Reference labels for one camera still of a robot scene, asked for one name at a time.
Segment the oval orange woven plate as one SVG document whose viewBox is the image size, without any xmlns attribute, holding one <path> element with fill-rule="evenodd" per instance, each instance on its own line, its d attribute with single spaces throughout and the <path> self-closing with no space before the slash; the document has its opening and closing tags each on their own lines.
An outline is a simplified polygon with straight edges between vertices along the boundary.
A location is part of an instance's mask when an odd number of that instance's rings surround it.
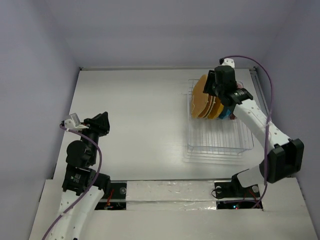
<svg viewBox="0 0 320 240">
<path fill-rule="evenodd" d="M 216 97 L 210 95 L 204 110 L 198 115 L 198 118 L 201 118 L 201 119 L 206 118 L 212 111 L 215 101 L 216 101 Z"/>
</svg>

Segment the round green-rimmed woven plate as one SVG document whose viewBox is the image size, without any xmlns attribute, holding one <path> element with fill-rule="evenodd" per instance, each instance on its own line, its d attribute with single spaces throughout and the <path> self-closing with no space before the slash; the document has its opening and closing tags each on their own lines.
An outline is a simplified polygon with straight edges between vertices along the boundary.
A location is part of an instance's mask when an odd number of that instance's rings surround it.
<svg viewBox="0 0 320 240">
<path fill-rule="evenodd" d="M 212 108 L 210 114 L 206 117 L 206 119 L 215 119 L 219 107 L 220 107 L 220 100 L 218 97 L 215 97 L 215 103 L 213 105 L 213 108 Z"/>
</svg>

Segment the square orange woven plate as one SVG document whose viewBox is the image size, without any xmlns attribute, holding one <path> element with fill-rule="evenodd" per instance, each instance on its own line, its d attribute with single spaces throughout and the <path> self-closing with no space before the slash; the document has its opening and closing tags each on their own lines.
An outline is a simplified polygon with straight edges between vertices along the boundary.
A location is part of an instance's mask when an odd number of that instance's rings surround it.
<svg viewBox="0 0 320 240">
<path fill-rule="evenodd" d="M 204 87 L 207 80 L 207 75 L 204 74 L 200 77 L 195 84 L 191 95 L 191 116 L 197 118 L 198 115 L 205 109 L 209 95 L 204 93 Z"/>
</svg>

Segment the yellow polka dot plate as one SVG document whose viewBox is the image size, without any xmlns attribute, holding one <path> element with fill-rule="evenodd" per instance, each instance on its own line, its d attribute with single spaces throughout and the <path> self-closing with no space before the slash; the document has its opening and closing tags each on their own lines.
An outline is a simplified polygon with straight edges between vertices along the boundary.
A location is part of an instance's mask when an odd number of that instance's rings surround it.
<svg viewBox="0 0 320 240">
<path fill-rule="evenodd" d="M 208 119 L 216 119 L 222 113 L 224 106 L 221 104 L 221 101 L 218 97 L 215 98 L 211 112 L 207 116 Z"/>
</svg>

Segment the blue polka dot plate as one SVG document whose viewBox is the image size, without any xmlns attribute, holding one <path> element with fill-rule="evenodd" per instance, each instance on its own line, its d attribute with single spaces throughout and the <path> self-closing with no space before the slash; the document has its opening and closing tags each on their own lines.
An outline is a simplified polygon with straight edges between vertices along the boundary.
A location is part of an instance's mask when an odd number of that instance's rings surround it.
<svg viewBox="0 0 320 240">
<path fill-rule="evenodd" d="M 220 115 L 218 116 L 219 119 L 229 119 L 229 115 L 232 114 L 232 112 L 227 108 L 224 107 Z"/>
</svg>

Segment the pink polka dot plate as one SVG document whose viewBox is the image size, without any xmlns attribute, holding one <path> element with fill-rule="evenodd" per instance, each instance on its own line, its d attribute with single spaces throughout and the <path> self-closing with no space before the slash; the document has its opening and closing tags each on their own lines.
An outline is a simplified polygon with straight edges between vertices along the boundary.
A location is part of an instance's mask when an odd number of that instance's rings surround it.
<svg viewBox="0 0 320 240">
<path fill-rule="evenodd" d="M 243 85 L 242 85 L 240 82 L 238 82 L 238 83 L 237 83 L 237 88 L 238 88 L 238 89 L 242 89 L 242 88 L 243 88 Z M 229 119 L 230 119 L 230 120 L 235 120 L 235 119 L 236 119 L 236 116 L 235 116 L 233 113 L 231 113 L 231 114 L 229 115 Z"/>
</svg>

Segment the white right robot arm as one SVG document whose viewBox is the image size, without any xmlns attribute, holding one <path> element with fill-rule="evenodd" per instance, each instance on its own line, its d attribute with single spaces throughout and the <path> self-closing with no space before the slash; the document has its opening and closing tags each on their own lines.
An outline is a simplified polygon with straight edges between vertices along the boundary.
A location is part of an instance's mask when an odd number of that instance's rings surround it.
<svg viewBox="0 0 320 240">
<path fill-rule="evenodd" d="M 204 93 L 219 98 L 264 147 L 264 159 L 231 178 L 230 190 L 242 196 L 256 184 L 276 183 L 301 170 L 304 144 L 279 130 L 245 88 L 238 88 L 233 67 L 219 65 L 207 74 Z"/>
</svg>

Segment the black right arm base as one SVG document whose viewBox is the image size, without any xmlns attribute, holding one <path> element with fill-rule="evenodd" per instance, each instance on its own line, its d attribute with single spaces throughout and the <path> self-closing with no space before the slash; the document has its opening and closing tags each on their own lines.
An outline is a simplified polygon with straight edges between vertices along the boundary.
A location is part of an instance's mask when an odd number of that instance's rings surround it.
<svg viewBox="0 0 320 240">
<path fill-rule="evenodd" d="M 221 199 L 245 199 L 246 197 L 259 198 L 261 196 L 257 184 L 242 187 L 237 174 L 231 180 L 218 180 L 214 182 L 211 195 L 217 200 Z"/>
</svg>

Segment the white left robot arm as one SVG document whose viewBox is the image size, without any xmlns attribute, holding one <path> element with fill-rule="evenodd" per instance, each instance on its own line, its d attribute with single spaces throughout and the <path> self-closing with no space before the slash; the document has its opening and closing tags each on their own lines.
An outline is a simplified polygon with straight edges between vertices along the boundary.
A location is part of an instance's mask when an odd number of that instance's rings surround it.
<svg viewBox="0 0 320 240">
<path fill-rule="evenodd" d="M 72 113 L 59 127 L 80 139 L 67 146 L 58 215 L 43 239 L 79 240 L 99 200 L 111 191 L 110 176 L 101 173 L 103 154 L 99 147 L 99 139 L 110 132 L 109 115 L 105 111 L 80 121 Z"/>
</svg>

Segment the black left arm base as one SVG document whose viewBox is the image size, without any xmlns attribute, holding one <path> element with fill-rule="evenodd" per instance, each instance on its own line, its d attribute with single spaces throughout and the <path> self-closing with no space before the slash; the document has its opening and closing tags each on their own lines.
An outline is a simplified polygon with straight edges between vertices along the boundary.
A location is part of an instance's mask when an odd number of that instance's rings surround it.
<svg viewBox="0 0 320 240">
<path fill-rule="evenodd" d="M 110 192 L 102 197 L 102 199 L 96 205 L 95 210 L 126 210 L 126 194 L 126 181 L 112 181 Z"/>
</svg>

